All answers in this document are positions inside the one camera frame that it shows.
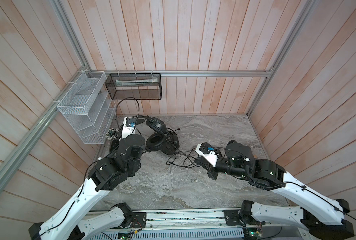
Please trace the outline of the papers in black basket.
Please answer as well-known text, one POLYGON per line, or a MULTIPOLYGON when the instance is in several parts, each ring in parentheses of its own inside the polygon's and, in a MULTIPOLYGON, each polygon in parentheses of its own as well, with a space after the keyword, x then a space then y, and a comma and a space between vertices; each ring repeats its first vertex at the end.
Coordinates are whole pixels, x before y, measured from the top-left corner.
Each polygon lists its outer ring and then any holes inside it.
POLYGON ((159 80, 157 78, 127 81, 116 80, 114 85, 116 87, 157 87, 159 86, 159 80))

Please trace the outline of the large black gaming headset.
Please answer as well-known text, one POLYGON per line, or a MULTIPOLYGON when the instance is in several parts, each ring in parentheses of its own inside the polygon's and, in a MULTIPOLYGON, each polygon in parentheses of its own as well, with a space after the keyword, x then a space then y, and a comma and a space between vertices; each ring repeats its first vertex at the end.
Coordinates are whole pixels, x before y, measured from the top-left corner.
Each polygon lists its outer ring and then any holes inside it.
POLYGON ((160 150, 166 155, 173 155, 179 149, 180 143, 176 131, 168 128, 163 136, 163 144, 160 150))

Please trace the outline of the small black wired headphones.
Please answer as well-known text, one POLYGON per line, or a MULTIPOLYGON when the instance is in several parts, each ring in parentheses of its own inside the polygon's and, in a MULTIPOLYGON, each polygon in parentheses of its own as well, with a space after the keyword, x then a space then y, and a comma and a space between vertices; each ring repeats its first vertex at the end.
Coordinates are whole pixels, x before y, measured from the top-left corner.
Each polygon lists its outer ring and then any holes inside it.
MULTIPOLYGON (((163 136, 166 133, 168 127, 166 124, 158 119, 151 118, 148 116, 133 116, 131 118, 136 118, 135 131, 137 130, 137 126, 146 123, 146 125, 151 128, 154 133, 148 137, 146 140, 146 152, 157 152, 161 151, 160 148, 163 144, 163 136)), ((190 169, 195 167, 200 167, 195 164, 194 160, 199 155, 196 153, 196 147, 191 150, 180 150, 180 148, 176 151, 175 154, 169 156, 169 159, 166 161, 167 165, 173 165, 180 168, 190 169)))

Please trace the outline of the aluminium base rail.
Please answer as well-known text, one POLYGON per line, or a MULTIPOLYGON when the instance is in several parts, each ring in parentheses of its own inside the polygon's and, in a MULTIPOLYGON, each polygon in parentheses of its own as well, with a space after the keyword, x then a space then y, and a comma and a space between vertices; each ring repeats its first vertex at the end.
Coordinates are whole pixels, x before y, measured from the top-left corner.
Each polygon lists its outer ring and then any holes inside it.
POLYGON ((241 226, 237 208, 134 210, 126 228, 115 227, 94 240, 311 240, 305 230, 267 222, 241 226))

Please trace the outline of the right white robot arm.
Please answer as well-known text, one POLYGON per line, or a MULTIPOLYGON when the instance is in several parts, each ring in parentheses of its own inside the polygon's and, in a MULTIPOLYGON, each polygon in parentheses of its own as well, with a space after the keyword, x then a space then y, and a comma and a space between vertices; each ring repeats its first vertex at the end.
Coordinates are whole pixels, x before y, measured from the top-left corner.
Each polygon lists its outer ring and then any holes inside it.
POLYGON ((307 230, 320 240, 345 240, 354 236, 351 222, 345 219, 350 212, 344 199, 330 199, 306 186, 277 163, 256 159, 250 147, 231 140, 221 148, 209 143, 198 144, 195 163, 207 170, 216 180, 224 173, 251 186, 281 195, 295 207, 269 206, 243 201, 234 221, 242 226, 277 222, 307 230))

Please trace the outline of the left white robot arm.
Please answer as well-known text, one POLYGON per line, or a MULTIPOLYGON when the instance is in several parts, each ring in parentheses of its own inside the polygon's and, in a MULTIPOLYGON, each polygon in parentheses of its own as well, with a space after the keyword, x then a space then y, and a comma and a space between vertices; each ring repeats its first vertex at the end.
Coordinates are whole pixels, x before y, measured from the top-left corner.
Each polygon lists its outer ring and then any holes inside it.
POLYGON ((96 217, 86 220, 84 217, 102 198, 140 170, 144 149, 145 139, 140 135, 121 139, 114 151, 93 163, 82 186, 54 216, 29 228, 31 239, 87 240, 107 229, 129 226, 134 213, 126 203, 115 204, 96 217))

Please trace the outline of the clear cup of pencils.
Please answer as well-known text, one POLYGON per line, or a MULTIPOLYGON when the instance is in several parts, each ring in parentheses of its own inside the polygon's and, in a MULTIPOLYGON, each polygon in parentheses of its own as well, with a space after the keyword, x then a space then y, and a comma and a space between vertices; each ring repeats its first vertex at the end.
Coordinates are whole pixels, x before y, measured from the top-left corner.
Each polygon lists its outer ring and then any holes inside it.
POLYGON ((105 134, 105 137, 109 141, 121 139, 121 131, 118 128, 109 128, 105 134))

